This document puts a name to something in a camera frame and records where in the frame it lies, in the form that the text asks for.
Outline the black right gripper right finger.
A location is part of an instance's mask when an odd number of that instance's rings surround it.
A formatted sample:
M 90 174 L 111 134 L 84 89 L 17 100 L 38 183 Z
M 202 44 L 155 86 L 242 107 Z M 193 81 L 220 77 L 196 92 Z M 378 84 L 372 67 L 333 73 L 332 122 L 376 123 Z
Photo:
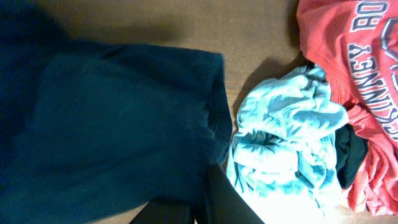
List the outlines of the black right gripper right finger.
M 264 224 L 237 194 L 222 168 L 208 169 L 202 204 L 194 209 L 199 224 Z

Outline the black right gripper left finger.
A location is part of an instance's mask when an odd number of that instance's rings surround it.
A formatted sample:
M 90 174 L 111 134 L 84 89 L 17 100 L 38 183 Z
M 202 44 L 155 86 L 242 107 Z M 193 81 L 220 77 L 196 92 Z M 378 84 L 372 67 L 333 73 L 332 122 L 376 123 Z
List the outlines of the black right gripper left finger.
M 194 224 L 192 208 L 170 200 L 150 201 L 129 224 Z

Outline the navy blue shorts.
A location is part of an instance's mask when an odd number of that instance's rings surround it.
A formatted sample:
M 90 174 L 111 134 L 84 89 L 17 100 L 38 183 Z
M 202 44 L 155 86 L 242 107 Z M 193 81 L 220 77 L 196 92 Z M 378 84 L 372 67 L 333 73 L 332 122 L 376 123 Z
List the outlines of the navy blue shorts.
M 231 132 L 221 54 L 71 40 L 36 4 L 1 2 L 2 224 L 199 205 Z

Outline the light blue crumpled shirt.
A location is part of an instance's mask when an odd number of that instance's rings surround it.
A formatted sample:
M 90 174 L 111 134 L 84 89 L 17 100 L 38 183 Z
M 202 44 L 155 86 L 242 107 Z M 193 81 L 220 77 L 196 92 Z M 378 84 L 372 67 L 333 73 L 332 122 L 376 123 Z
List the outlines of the light blue crumpled shirt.
M 337 204 L 335 133 L 348 122 L 320 67 L 253 88 L 236 115 L 226 175 L 266 223 L 315 223 Z

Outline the black garment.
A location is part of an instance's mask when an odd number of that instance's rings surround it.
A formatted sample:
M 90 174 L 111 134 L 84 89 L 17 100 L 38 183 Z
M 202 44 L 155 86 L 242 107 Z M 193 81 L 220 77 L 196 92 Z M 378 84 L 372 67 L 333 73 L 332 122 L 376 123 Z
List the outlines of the black garment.
M 354 182 L 357 171 L 368 153 L 368 140 L 357 136 L 351 125 L 336 130 L 336 171 L 342 189 Z

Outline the red printed t-shirt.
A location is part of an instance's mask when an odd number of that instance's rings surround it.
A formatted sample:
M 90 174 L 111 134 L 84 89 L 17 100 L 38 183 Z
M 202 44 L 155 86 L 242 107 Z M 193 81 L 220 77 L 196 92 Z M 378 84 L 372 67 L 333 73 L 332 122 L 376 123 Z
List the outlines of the red printed t-shirt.
M 397 0 L 300 0 L 300 49 L 319 65 L 368 153 L 348 205 L 397 213 Z

